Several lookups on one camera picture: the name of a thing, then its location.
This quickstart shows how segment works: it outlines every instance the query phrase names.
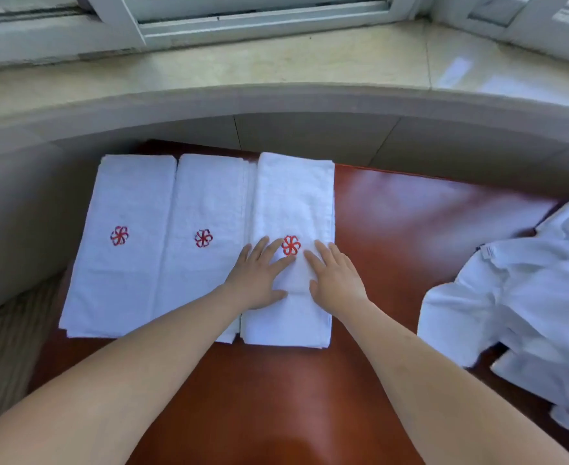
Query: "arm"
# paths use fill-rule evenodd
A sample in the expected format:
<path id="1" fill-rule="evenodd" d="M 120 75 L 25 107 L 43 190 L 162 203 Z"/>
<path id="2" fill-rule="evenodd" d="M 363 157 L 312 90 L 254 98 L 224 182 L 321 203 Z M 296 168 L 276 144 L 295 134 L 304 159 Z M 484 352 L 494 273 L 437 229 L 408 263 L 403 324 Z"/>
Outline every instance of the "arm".
<path id="1" fill-rule="evenodd" d="M 336 316 L 371 362 L 413 445 L 429 465 L 569 465 L 569 453 L 475 377 L 381 312 L 351 260 L 316 242 L 323 262 L 312 297 Z"/>
<path id="2" fill-rule="evenodd" d="M 243 311 L 282 299 L 267 237 L 246 246 L 227 281 L 107 345 L 0 418 L 0 465 L 124 464 L 215 339 Z"/>

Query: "brown wooden surface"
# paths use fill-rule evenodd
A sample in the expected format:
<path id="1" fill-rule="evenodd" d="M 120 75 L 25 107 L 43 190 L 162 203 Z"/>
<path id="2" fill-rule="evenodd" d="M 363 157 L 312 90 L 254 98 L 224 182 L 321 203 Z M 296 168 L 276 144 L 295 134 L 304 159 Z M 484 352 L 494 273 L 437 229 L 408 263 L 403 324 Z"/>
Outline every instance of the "brown wooden surface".
<path id="1" fill-rule="evenodd" d="M 140 150 L 187 151 L 227 152 L 169 142 L 148 142 Z M 335 195 L 336 243 L 358 268 L 370 299 L 414 331 L 425 292 L 451 280 L 476 246 L 531 231 L 558 204 L 341 165 Z M 67 339 L 56 329 L 41 353 L 31 390 L 107 342 Z M 490 373 L 496 356 L 485 355 L 474 374 L 569 449 L 569 432 L 550 420 L 548 403 Z M 413 465 L 422 460 L 363 353 L 334 320 L 325 350 L 249 346 L 239 339 L 214 344 L 129 463 Z"/>

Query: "hand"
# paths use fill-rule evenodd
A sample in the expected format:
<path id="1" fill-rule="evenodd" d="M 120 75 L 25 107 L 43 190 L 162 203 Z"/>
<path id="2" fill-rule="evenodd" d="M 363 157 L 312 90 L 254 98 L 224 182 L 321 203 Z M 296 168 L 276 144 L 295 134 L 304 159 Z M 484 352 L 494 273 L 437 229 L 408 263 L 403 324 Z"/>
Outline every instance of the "hand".
<path id="1" fill-rule="evenodd" d="M 252 252 L 252 245 L 244 246 L 235 267 L 222 286 L 240 303 L 242 311 L 263 308 L 287 296 L 286 291 L 273 290 L 272 286 L 276 276 L 295 261 L 295 256 L 281 258 L 270 265 L 269 261 L 284 239 L 275 240 L 265 248 L 268 242 L 269 237 L 261 238 Z"/>
<path id="2" fill-rule="evenodd" d="M 359 301 L 368 300 L 364 283 L 349 257 L 334 243 L 327 248 L 317 240 L 315 246 L 325 263 L 311 251 L 304 251 L 318 279 L 310 281 L 310 294 L 323 310 L 340 318 Z"/>

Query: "curved window ledge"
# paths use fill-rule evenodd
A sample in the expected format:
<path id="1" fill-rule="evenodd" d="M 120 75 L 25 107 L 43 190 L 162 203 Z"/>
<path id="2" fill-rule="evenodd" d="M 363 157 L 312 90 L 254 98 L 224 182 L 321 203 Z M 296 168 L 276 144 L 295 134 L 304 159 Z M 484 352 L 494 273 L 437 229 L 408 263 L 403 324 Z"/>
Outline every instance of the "curved window ledge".
<path id="1" fill-rule="evenodd" d="M 27 142 L 280 111 L 450 119 L 569 143 L 569 64 L 419 21 L 0 71 L 0 132 Z"/>

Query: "forearm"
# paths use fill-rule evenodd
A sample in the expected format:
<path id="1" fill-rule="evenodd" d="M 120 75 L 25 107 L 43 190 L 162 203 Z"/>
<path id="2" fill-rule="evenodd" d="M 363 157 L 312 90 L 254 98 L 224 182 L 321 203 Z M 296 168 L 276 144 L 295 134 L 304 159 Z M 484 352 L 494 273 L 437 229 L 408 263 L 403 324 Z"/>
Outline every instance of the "forearm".
<path id="1" fill-rule="evenodd" d="M 0 419 L 0 464 L 125 463 L 241 312 L 235 303 L 220 287 L 114 341 L 32 393 Z"/>
<path id="2" fill-rule="evenodd" d="M 569 464 L 569 454 L 472 375 L 371 302 L 342 321 L 429 465 Z"/>

